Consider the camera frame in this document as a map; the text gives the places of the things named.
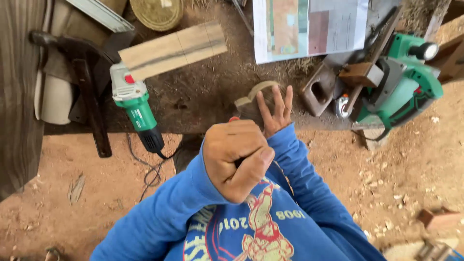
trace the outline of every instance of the hammer handle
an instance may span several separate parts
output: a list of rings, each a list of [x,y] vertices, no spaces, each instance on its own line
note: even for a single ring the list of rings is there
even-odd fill
[[[98,107],[95,81],[90,73],[89,65],[85,59],[73,59],[71,63],[79,81],[81,97],[84,100],[88,122],[92,128],[98,155],[100,158],[111,157],[113,152],[111,151],[110,140],[108,139],[103,116]]]

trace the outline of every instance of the green electric planer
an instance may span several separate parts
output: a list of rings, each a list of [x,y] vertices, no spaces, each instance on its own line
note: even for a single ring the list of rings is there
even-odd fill
[[[438,45],[412,35],[393,36],[388,55],[376,65],[384,72],[377,88],[367,88],[363,107],[356,121],[362,124],[383,123],[380,141],[394,127],[414,119],[434,100],[443,96],[437,77],[440,70],[424,65],[438,52]]]
[[[161,153],[164,147],[163,137],[148,105],[147,86],[142,81],[135,81],[122,62],[111,66],[110,75],[113,100],[118,107],[126,110],[143,146],[147,151],[166,159]]]

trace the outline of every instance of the paper document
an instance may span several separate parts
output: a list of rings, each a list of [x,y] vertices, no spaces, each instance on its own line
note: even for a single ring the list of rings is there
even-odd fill
[[[364,48],[369,0],[253,0],[257,64]]]

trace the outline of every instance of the hand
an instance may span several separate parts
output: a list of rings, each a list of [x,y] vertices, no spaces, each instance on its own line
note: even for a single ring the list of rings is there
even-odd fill
[[[293,100],[292,86],[289,85],[287,87],[285,102],[280,94],[279,86],[274,85],[272,87],[272,94],[274,94],[275,104],[274,115],[271,115],[271,112],[264,101],[263,93],[259,91],[256,94],[259,111],[261,112],[261,116],[264,120],[264,137],[266,137],[266,139],[291,124],[290,113]]]
[[[242,203],[261,181],[275,152],[251,120],[213,125],[205,135],[203,158],[209,179],[232,203]],[[235,161],[245,158],[238,169]]]

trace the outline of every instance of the blue long-sleeve shirt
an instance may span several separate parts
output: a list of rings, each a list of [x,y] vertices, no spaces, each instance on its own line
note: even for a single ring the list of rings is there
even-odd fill
[[[216,190],[201,148],[185,171],[116,222],[90,260],[384,261],[315,173],[293,124],[268,144],[275,162],[244,203]]]

